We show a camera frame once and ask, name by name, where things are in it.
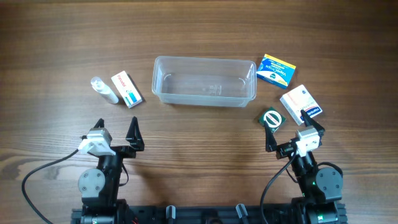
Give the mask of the blue yellow VapoDrops box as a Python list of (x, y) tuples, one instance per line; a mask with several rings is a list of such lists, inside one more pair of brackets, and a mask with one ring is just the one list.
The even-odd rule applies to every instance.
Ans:
[(295, 73), (295, 69), (295, 65), (265, 54), (256, 74), (261, 80), (286, 89)]

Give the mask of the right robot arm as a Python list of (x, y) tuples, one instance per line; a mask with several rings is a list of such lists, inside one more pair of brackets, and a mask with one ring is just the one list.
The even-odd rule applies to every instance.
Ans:
[(293, 198), (288, 216), (295, 223), (341, 223), (338, 201), (342, 199), (343, 171), (331, 162), (317, 163), (313, 151), (322, 145), (325, 128), (307, 114), (300, 111), (305, 129), (297, 131), (289, 142), (277, 144), (273, 132), (267, 123), (266, 151), (275, 152), (278, 159), (287, 157), (289, 161), (271, 178), (265, 186), (259, 205), (263, 223), (269, 223), (264, 199), (275, 180), (292, 167), (294, 175), (289, 175), (302, 192), (301, 197)]

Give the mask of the white orange medicine box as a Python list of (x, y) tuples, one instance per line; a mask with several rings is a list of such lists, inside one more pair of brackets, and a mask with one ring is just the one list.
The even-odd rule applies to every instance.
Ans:
[(298, 126), (304, 123), (301, 110), (304, 110), (311, 118), (323, 112), (320, 105), (315, 101), (304, 85), (300, 85), (290, 90), (288, 93), (283, 94), (280, 98), (280, 102)]

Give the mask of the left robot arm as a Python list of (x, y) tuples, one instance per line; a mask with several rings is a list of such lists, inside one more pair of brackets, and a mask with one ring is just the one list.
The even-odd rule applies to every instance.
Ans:
[(112, 146), (112, 137), (99, 119), (87, 135), (82, 136), (78, 150), (98, 158), (94, 169), (84, 171), (78, 188), (83, 203), (81, 210), (73, 210), (72, 223), (138, 223), (125, 199), (118, 199), (121, 173), (126, 171), (124, 159), (133, 159), (144, 150), (144, 140), (136, 117), (133, 117), (126, 134), (127, 146)]

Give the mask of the green round-label small box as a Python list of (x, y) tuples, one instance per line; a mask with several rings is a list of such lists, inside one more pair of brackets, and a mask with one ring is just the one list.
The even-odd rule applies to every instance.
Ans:
[(272, 133), (275, 133), (282, 126), (285, 120), (286, 118), (284, 116), (282, 116), (273, 107), (270, 107), (260, 116), (259, 123), (262, 126), (268, 124), (268, 127), (271, 129)]

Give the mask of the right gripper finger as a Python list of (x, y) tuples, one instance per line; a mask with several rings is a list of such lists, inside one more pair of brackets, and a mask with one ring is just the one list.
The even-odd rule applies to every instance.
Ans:
[(309, 127), (309, 126), (313, 126), (317, 132), (319, 136), (323, 136), (324, 132), (325, 132), (325, 128), (323, 126), (321, 126), (319, 123), (317, 123), (315, 120), (313, 120), (305, 110), (300, 110), (302, 118), (304, 120), (305, 126)]
[(264, 123), (264, 129), (266, 134), (266, 151), (273, 152), (277, 150), (277, 142), (273, 135), (271, 128), (269, 127), (268, 123)]

